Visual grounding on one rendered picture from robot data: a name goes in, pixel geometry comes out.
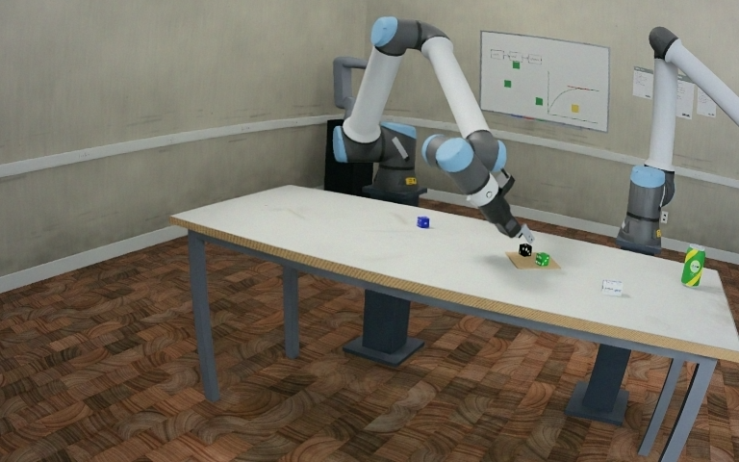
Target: whiteboard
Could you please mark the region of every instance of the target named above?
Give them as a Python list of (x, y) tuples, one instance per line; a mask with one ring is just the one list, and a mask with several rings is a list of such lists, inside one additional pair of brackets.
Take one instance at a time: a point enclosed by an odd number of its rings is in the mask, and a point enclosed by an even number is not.
[(608, 131), (610, 49), (482, 32), (480, 108)]

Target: wooden floor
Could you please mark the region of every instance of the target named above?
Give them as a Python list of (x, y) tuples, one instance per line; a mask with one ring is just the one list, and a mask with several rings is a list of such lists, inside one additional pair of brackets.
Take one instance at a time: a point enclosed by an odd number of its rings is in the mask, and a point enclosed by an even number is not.
[[(218, 402), (200, 385), (185, 239), (0, 295), (0, 460), (656, 460), (692, 370), (640, 458), (664, 358), (632, 353), (623, 426), (574, 419), (563, 410), (597, 345), (413, 304), (410, 333), (425, 349), (400, 368), (378, 366), (342, 353), (362, 330), (362, 291), (301, 274), (301, 353), (289, 360), (281, 269), (207, 252)], [(708, 266), (739, 319), (739, 267)], [(682, 460), (737, 459), (739, 366), (722, 361)]]

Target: white paper sheet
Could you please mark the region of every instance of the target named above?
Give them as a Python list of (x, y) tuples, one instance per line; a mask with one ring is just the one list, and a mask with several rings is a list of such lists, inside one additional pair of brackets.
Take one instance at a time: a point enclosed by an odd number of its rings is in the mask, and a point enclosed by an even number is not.
[(654, 72), (643, 67), (634, 67), (634, 89), (633, 95), (640, 98), (651, 99), (654, 88)]
[(716, 116), (716, 103), (711, 99), (710, 96), (705, 94), (705, 91), (698, 88), (698, 115), (706, 117)]
[(693, 100), (696, 95), (696, 84), (684, 75), (677, 76), (677, 108), (676, 116), (693, 120)]

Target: beige wall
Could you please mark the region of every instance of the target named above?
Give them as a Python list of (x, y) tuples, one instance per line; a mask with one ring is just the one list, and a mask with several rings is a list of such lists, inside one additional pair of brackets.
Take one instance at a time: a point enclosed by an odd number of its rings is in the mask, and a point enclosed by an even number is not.
[[(610, 47), (609, 131), (600, 133), (486, 113), (493, 129), (608, 149), (646, 159), (651, 102), (631, 95), (633, 67), (653, 68), (650, 30), (670, 28), (731, 88), (739, 90), (739, 3), (733, 0), (575, 2), (572, 0), (376, 0), (367, 25), (394, 15), (429, 22), (447, 33), (470, 86), (479, 94), (480, 31), (507, 32), (587, 42)], [(408, 53), (395, 82), (390, 115), (453, 121), (431, 66)], [(419, 143), (429, 131), (420, 131)], [(675, 165), (739, 179), (739, 128), (723, 113), (713, 118), (678, 119)], [(630, 166), (520, 143), (508, 143), (508, 169), (517, 178), (511, 202), (575, 218), (620, 225), (628, 197)], [(441, 172), (420, 167), (420, 181), (457, 193)], [(739, 191), (677, 178), (675, 201), (666, 210), (666, 237), (739, 252)]]
[[(0, 164), (338, 112), (358, 0), (0, 2)], [(0, 178), (0, 276), (167, 226), (199, 205), (322, 182), (325, 129), (278, 130)]]

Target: brown coaster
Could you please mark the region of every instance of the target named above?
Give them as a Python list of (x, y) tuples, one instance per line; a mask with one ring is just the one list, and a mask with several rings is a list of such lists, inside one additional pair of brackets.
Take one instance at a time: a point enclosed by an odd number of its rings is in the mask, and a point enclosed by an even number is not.
[(557, 265), (557, 262), (549, 255), (549, 264), (545, 267), (540, 267), (536, 264), (536, 254), (534, 253), (530, 257), (524, 257), (519, 255), (518, 252), (505, 252), (511, 263), (516, 265), (519, 270), (560, 270), (561, 268)]

